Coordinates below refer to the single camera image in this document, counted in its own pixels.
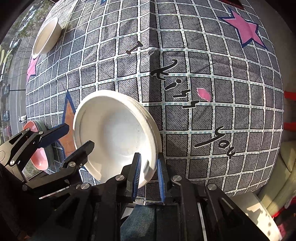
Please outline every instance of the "white plate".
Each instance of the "white plate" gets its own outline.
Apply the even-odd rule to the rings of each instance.
[[[88,140],[95,143],[85,167],[101,183],[131,164],[135,152],[141,153],[140,188],[151,180],[156,170],[160,135],[158,129],[159,136],[154,134],[156,124],[152,117],[154,124],[150,124],[146,109],[143,108],[148,115],[129,98],[108,90],[85,97],[73,121],[74,143],[76,148]]]

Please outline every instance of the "parked car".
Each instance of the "parked car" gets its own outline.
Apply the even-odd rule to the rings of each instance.
[[[9,48],[10,49],[13,49],[13,48],[15,48],[16,46],[19,46],[20,45],[20,43],[21,43],[21,39],[19,39],[19,38],[13,38],[12,39],[12,41],[11,41],[11,43],[10,43],[10,45],[9,45]]]
[[[24,123],[27,121],[27,115],[19,116],[19,123]]]
[[[12,132],[11,132],[11,127],[7,126],[4,128],[4,135],[11,137],[12,136]]]
[[[35,9],[34,11],[32,11],[29,15],[29,17],[27,18],[27,20],[25,21],[24,25],[18,30],[18,32],[21,32],[25,29],[25,27],[28,25],[28,23],[30,22],[30,20],[34,17],[35,15],[35,12],[37,10]]]
[[[8,94],[10,91],[10,84],[7,84],[4,88],[4,95]]]
[[[9,110],[5,111],[5,113],[2,114],[2,121],[10,121]]]

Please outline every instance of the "jeans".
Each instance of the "jeans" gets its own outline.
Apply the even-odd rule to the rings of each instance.
[[[121,241],[177,241],[177,206],[136,205],[120,229]]]

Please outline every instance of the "grid pattern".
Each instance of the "grid pattern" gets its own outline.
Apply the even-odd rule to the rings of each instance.
[[[27,85],[28,118],[50,128],[62,121],[67,90],[75,108],[91,92],[118,91],[150,112],[166,162],[179,175],[197,184],[215,183],[229,196],[259,188],[279,151],[283,90],[266,30],[246,0],[243,6],[215,0],[59,1],[46,21],[65,14],[65,31],[39,58],[37,75]],[[64,7],[69,13],[61,11]],[[267,49],[253,41],[241,47],[236,29],[218,18],[230,16],[229,9],[259,25]],[[143,47],[128,55],[137,41]],[[165,80],[151,76],[173,59],[178,62],[166,70]],[[173,82],[176,86],[169,88]],[[212,101],[200,98],[197,88],[211,93]],[[182,90],[188,90],[185,97],[176,98]],[[196,107],[182,107],[193,100],[200,101]],[[214,138],[220,126],[226,149],[220,140],[194,148]],[[230,147],[236,152],[231,159]],[[157,173],[138,196],[142,204],[160,202]]]

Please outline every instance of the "metal screw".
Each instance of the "metal screw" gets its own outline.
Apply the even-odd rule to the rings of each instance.
[[[175,176],[173,176],[173,180],[174,180],[175,182],[178,182],[178,181],[181,181],[181,180],[182,180],[182,177],[179,176],[179,175],[175,175]]]
[[[88,189],[90,187],[90,184],[89,183],[82,183],[80,188],[85,190],[85,189]]]
[[[70,166],[70,167],[75,167],[75,166],[76,166],[76,163],[73,162],[73,161],[71,161],[71,162],[69,163],[69,166]]]
[[[124,175],[117,175],[117,176],[115,177],[115,179],[116,179],[117,181],[122,181],[122,180],[124,179]]]
[[[210,183],[207,187],[209,190],[212,190],[212,191],[217,189],[217,186],[213,183]]]
[[[25,191],[27,191],[28,190],[28,186],[26,185],[26,184],[24,184],[23,186],[22,186],[22,190],[25,192]]]

